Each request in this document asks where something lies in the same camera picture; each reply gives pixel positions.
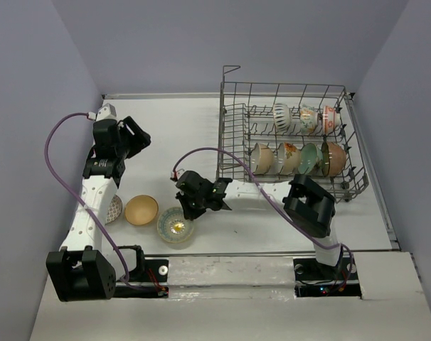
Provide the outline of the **teal bowl with yellow centre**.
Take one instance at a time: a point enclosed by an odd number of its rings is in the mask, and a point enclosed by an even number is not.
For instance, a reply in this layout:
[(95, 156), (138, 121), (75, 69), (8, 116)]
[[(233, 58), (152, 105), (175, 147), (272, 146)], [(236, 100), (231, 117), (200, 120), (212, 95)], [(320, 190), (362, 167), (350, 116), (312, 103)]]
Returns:
[(181, 207), (170, 207), (157, 220), (158, 235), (171, 244), (185, 242), (193, 234), (193, 222), (184, 217)]

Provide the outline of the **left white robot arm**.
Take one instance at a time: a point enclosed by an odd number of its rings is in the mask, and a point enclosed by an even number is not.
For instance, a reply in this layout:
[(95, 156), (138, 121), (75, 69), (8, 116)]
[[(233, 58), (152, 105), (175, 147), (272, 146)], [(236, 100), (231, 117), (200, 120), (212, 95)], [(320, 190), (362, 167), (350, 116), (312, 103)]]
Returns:
[[(105, 229), (105, 218), (125, 170), (125, 160), (137, 155), (151, 143), (150, 135), (131, 117), (117, 120), (113, 116), (97, 118), (93, 113), (83, 117), (93, 120), (94, 144), (83, 171), (82, 190), (76, 193), (52, 167), (50, 139), (46, 140), (44, 157), (52, 176), (76, 199), (78, 206), (67, 237), (58, 251), (46, 258), (46, 268), (55, 292), (62, 302), (109, 300), (116, 283), (125, 285), (140, 279), (145, 263), (136, 256), (124, 258), (120, 248)], [(118, 256), (123, 276), (103, 256), (106, 239)]]

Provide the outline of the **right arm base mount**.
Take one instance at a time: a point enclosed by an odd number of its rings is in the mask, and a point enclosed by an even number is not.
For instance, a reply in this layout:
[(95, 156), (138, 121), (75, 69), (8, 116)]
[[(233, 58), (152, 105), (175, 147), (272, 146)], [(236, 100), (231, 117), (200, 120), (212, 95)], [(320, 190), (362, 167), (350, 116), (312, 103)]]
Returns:
[(356, 263), (348, 256), (336, 267), (320, 264), (314, 258), (297, 258), (293, 270), (298, 298), (362, 296)]

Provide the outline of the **small patterned bowl under arm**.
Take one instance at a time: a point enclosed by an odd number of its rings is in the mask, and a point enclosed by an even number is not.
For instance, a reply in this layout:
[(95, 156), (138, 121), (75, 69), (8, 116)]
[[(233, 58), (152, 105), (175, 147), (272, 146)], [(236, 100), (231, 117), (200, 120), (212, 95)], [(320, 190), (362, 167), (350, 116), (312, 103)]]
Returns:
[(111, 224), (113, 223), (122, 213), (123, 204), (122, 200), (118, 195), (115, 195), (108, 207), (105, 223)]

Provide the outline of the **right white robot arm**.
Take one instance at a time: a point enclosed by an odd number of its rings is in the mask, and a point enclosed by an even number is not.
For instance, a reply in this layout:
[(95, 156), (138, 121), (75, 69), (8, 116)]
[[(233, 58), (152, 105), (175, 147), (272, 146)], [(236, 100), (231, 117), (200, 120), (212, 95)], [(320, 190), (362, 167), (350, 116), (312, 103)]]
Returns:
[(176, 188), (187, 220), (196, 220), (207, 210), (277, 213), (313, 243), (315, 269), (322, 278), (340, 272), (344, 248), (333, 227), (336, 199), (308, 175), (295, 175), (281, 183), (245, 183), (232, 178), (211, 182), (188, 170), (177, 178)]

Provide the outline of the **mint green bowl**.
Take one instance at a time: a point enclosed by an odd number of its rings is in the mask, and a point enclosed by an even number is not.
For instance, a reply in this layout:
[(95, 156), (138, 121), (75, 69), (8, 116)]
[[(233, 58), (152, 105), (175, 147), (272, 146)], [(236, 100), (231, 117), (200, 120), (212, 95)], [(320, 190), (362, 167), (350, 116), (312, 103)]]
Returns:
[(298, 173), (302, 175), (321, 175), (324, 164), (323, 153), (321, 149), (312, 143), (305, 144), (301, 149), (301, 163), (298, 167)]

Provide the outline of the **leaf and flower pattern bowl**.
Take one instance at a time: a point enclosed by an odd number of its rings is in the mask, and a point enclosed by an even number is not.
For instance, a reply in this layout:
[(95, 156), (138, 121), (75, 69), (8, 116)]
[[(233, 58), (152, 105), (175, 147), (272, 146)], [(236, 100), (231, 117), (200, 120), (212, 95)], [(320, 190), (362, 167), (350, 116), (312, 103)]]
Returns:
[(301, 133), (312, 134), (318, 126), (318, 114), (315, 108), (302, 104), (299, 108), (299, 121)]

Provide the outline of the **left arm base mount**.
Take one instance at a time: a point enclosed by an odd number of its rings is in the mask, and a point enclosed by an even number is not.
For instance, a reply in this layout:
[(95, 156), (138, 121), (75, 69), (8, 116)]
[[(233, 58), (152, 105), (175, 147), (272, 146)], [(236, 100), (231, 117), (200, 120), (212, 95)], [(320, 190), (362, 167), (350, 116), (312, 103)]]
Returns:
[(108, 294), (111, 298), (168, 298), (169, 260), (164, 257), (145, 256), (138, 246), (121, 246), (122, 253), (129, 269), (129, 283), (121, 281), (124, 269), (119, 257), (113, 250), (106, 249), (102, 255), (115, 269), (115, 274), (108, 280)]

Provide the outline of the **orange coral pattern bowl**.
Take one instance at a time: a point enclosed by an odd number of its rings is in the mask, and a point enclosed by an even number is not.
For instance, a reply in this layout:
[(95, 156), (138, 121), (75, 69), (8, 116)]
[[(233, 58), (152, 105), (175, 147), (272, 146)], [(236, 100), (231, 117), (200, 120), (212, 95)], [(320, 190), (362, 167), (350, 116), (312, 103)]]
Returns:
[(330, 106), (325, 106), (322, 112), (322, 133), (328, 136), (341, 125), (341, 114)]

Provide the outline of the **brown glazed bowl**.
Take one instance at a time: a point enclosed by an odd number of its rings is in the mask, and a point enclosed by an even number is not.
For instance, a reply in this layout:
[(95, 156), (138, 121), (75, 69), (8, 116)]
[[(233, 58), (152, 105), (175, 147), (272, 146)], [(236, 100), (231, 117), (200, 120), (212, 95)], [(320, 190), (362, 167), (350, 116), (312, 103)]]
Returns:
[(324, 142), (321, 145), (323, 154), (322, 173), (324, 177), (339, 175), (346, 165), (346, 152), (334, 142)]

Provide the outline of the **plain white bowl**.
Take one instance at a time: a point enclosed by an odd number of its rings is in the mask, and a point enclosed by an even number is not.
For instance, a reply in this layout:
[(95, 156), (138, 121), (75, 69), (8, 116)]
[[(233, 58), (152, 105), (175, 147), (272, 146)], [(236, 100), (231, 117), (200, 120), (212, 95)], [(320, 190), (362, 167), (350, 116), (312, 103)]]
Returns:
[(301, 164), (301, 151), (291, 143), (282, 142), (277, 149), (277, 167), (280, 175), (295, 172)]

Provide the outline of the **white bowl with patterned outside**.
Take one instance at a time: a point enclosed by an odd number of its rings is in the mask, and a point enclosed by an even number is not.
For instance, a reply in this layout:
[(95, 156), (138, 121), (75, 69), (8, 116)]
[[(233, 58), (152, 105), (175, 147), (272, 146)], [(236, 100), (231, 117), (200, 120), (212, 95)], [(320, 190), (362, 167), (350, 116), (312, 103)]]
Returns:
[(283, 103), (275, 103), (272, 115), (277, 131), (287, 131), (292, 124), (289, 107)]

